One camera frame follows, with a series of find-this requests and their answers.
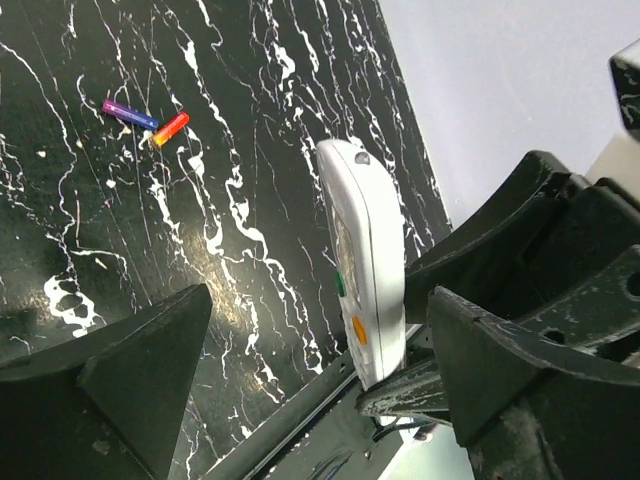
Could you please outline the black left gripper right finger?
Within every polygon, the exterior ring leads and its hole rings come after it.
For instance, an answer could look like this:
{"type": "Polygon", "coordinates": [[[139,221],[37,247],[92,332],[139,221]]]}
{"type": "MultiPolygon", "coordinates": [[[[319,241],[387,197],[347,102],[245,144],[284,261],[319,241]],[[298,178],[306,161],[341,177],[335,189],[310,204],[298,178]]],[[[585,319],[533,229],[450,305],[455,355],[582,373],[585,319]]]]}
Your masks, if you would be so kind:
{"type": "Polygon", "coordinates": [[[444,287],[427,314],[475,478],[638,478],[637,369],[546,340],[444,287]]]}

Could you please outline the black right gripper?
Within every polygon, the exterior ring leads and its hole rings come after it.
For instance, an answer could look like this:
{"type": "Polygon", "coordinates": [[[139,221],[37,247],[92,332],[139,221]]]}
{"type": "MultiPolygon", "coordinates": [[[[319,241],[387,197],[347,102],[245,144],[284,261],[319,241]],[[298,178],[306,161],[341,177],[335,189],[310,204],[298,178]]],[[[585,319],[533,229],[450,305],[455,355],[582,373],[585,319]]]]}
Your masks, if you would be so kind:
{"type": "Polygon", "coordinates": [[[498,190],[407,271],[405,312],[442,286],[609,360],[639,356],[639,205],[611,180],[527,153],[498,190]]]}

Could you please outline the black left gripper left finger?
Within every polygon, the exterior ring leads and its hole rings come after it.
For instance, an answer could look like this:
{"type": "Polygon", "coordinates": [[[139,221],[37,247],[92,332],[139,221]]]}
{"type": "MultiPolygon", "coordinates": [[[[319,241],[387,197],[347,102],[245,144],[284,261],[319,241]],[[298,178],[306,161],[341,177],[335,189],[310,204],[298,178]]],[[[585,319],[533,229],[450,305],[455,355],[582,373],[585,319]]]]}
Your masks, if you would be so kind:
{"type": "Polygon", "coordinates": [[[2,478],[167,478],[211,309],[192,285],[3,363],[2,478]]]}

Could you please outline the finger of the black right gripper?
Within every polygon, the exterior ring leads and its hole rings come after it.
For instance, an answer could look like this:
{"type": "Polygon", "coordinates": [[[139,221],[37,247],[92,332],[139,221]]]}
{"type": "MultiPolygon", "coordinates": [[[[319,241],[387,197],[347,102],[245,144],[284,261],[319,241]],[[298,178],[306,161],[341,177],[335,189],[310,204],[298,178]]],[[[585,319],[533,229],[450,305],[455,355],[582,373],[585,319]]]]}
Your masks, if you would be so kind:
{"type": "Polygon", "coordinates": [[[449,418],[448,398],[438,364],[425,358],[361,393],[356,410],[365,416],[449,418]]]}

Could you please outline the white remote control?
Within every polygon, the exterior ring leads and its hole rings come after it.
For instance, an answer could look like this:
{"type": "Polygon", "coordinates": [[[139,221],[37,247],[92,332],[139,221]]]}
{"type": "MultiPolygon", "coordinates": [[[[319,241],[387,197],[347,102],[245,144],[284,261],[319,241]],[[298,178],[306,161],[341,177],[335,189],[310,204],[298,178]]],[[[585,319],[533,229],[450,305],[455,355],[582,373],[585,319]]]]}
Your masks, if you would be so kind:
{"type": "Polygon", "coordinates": [[[316,146],[347,344],[365,390],[403,363],[404,217],[390,173],[351,142],[316,146]]]}

